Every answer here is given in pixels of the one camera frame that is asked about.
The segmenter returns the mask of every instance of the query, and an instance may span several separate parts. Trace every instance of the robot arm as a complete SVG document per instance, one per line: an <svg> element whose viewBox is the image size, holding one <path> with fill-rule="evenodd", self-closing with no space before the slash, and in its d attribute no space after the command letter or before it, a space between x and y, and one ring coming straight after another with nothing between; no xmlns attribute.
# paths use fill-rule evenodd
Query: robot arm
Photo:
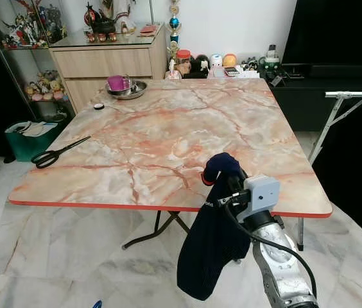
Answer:
<svg viewBox="0 0 362 308"><path fill-rule="evenodd" d="M284 233L272 218L270 210L278 202L279 182L269 176L246 178L243 185L239 178L228 181L233 195L218 200L227 214L234 219L254 242L253 254L264 280L264 290L273 308L318 308L315 282L312 292L298 267L294 254L278 249L276 244L287 251L295 251L294 242Z"/></svg>

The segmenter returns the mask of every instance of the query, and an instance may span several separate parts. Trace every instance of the folding table leg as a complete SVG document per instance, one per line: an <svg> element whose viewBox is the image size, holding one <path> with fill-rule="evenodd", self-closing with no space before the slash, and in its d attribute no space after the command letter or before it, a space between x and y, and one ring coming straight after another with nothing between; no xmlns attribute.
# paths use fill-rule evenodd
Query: folding table leg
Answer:
<svg viewBox="0 0 362 308"><path fill-rule="evenodd" d="M304 251L304 218L298 217L298 239L297 246L300 252Z"/></svg>
<svg viewBox="0 0 362 308"><path fill-rule="evenodd" d="M155 218L155 226L154 226L154 232L148 235L144 235L142 237L138 237L137 239L133 239L131 241L129 241L128 243L122 245L122 249L127 249L128 247L130 247L131 245L134 245L136 243L140 243L143 241L146 241L148 239L152 239L154 237L157 237L158 235L160 235L165 229L167 229L167 227L169 226L169 224L175 220L187 233L189 232L189 228L188 226L182 221L182 219L178 216L178 214L180 212L174 212L174 211L168 211L170 217L162 224L161 227L159 227L159 223L160 223L160 217L161 217L161 211L159 210L157 212L157 217Z"/></svg>

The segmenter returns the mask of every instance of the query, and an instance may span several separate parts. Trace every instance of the silver tray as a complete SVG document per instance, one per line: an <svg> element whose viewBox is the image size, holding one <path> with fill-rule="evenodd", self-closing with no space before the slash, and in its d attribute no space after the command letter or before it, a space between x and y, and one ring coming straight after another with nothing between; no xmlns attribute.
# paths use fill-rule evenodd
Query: silver tray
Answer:
<svg viewBox="0 0 362 308"><path fill-rule="evenodd" d="M125 95L115 95L111 91L110 85L106 83L105 89L107 92L116 99L133 99L142 96L147 89L147 84L141 80L135 80L135 86L131 89L131 93Z"/></svg>

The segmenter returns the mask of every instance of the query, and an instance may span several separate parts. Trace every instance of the white tile floor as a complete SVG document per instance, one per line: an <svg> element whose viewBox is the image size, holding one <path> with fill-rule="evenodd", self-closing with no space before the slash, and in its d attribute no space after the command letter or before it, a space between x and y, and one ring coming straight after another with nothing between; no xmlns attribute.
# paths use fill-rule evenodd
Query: white tile floor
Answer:
<svg viewBox="0 0 362 308"><path fill-rule="evenodd" d="M316 134L297 137L306 153ZM31 165L0 159L0 307L270 307L252 253L228 264L212 296L199 302L176 286L185 232L172 224L159 238L123 251L153 228L151 211L11 205L8 193ZM191 225L195 214L182 213ZM284 220L292 234L296 219ZM314 271L320 307L362 308L362 229L334 207L307 219L302 256Z"/></svg>

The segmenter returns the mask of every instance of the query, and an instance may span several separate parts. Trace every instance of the green basket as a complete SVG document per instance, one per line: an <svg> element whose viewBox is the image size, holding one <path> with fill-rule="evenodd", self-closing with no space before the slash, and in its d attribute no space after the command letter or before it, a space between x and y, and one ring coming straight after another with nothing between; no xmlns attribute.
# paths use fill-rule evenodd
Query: green basket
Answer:
<svg viewBox="0 0 362 308"><path fill-rule="evenodd" d="M13 149L13 153L17 161L29 162L34 155L45 151L64 129L64 122L57 123L56 127L38 137L30 137L24 136L21 133L7 132L9 128L25 122L18 122L11 125L6 130L6 137L8 143L10 143L10 146Z"/></svg>

